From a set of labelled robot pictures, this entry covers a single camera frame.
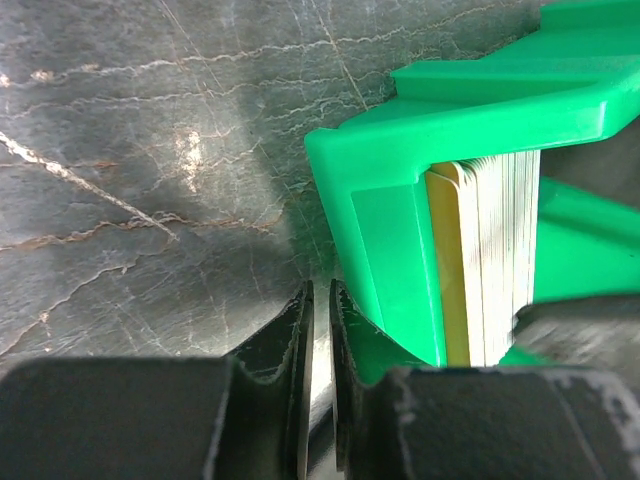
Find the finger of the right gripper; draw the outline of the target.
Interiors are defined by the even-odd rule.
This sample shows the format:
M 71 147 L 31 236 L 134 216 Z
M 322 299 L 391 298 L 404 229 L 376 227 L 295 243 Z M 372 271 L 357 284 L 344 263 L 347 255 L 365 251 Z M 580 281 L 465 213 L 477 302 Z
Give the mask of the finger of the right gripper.
M 639 299 L 581 297 L 531 304 L 514 317 L 516 346 L 544 360 L 639 368 Z

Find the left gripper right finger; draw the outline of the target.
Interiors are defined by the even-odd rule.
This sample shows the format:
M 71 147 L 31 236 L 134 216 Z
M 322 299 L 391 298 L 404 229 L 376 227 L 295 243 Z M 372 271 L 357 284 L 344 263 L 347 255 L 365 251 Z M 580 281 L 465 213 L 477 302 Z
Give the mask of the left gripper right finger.
M 357 307 L 344 282 L 329 294 L 336 464 L 347 479 L 405 479 L 397 435 L 396 366 L 413 366 L 404 350 Z

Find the green plastic bin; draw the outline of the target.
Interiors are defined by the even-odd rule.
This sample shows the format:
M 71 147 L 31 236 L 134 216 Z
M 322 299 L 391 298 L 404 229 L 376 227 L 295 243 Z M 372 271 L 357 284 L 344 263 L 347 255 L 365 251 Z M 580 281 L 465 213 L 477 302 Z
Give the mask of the green plastic bin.
M 477 60 L 393 73 L 396 96 L 305 145 L 347 287 L 436 367 L 521 360 L 532 301 L 635 292 L 639 215 L 543 178 L 541 153 L 639 114 L 639 5 L 556 3 Z

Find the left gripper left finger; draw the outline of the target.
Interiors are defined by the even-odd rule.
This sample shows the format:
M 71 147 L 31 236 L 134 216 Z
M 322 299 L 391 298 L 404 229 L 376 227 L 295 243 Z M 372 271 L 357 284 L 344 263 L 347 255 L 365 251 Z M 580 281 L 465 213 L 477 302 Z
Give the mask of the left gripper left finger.
M 304 479 L 314 339 L 313 284 L 305 281 L 265 326 L 227 356 L 229 479 Z

